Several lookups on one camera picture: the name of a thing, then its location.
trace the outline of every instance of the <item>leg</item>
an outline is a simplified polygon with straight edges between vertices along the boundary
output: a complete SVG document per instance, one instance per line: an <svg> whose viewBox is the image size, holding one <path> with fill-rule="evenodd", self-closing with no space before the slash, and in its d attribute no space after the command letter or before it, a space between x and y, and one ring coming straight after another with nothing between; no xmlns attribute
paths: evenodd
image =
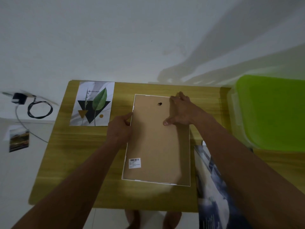
<svg viewBox="0 0 305 229"><path fill-rule="evenodd" d="M168 211L163 221L163 229L175 229L181 219L181 212Z"/></svg>
<svg viewBox="0 0 305 229"><path fill-rule="evenodd" d="M129 223L127 229L140 229L140 212L138 210L125 210L125 215Z"/></svg>

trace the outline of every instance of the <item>wood grain surface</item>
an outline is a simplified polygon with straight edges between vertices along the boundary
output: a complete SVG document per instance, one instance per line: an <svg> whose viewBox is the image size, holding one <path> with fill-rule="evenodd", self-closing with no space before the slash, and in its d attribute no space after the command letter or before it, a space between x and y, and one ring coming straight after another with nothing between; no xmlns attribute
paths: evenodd
<svg viewBox="0 0 305 229"><path fill-rule="evenodd" d="M29 198L32 205L46 196L105 141L106 126L69 126L79 82L72 80L67 86ZM135 94L171 96L183 91L193 103L212 114L219 123L231 131L226 99L229 90L216 87L115 83L110 120L132 111ZM123 147L109 169L94 207L197 212L193 146L201 144L202 138L193 125L190 127L190 134L191 187L121 180L126 150L126 147ZM305 191L305 154L260 150L256 150L255 153L295 186Z"/></svg>

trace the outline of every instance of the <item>black triangle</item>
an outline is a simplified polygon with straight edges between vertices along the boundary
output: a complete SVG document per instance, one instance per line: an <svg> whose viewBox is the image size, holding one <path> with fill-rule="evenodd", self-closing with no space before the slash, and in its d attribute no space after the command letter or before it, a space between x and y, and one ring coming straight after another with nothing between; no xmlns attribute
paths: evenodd
<svg viewBox="0 0 305 229"><path fill-rule="evenodd" d="M88 120L89 123L91 123L94 120L94 114L95 117L99 116L100 112L103 111L103 109L110 103L110 101L106 101L104 107L102 107L100 110L95 111L92 108L92 100L88 100L87 105L86 105L86 109L85 109L85 101L84 100L78 100L78 103L81 107L82 110L88 110L86 113L86 118Z"/></svg>

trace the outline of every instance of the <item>green leaf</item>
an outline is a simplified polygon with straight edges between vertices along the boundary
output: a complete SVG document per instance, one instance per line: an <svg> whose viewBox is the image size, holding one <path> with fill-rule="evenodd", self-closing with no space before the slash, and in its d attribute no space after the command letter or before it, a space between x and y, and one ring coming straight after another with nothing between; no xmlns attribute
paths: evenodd
<svg viewBox="0 0 305 229"><path fill-rule="evenodd" d="M92 108L93 110L97 111L104 107L107 99L107 89L104 88L101 90L100 93L97 94L97 96L94 98L92 102Z"/></svg>

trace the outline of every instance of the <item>white cable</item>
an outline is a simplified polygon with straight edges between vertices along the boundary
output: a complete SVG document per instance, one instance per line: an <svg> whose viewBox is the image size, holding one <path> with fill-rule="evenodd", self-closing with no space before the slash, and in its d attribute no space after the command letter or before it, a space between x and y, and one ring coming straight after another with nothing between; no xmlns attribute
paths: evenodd
<svg viewBox="0 0 305 229"><path fill-rule="evenodd" d="M19 120L18 118L18 115L17 115L17 108L18 108L19 104L17 104L16 108L15 108L15 114L16 114L16 117L17 117L17 120L19 121L19 123L26 129L29 131L30 134L32 134L33 136L36 136L34 133L32 133L27 127L25 127L25 125ZM39 136L36 136L37 138L39 138L40 140L48 143L47 141L45 141L44 139L41 139Z"/></svg>

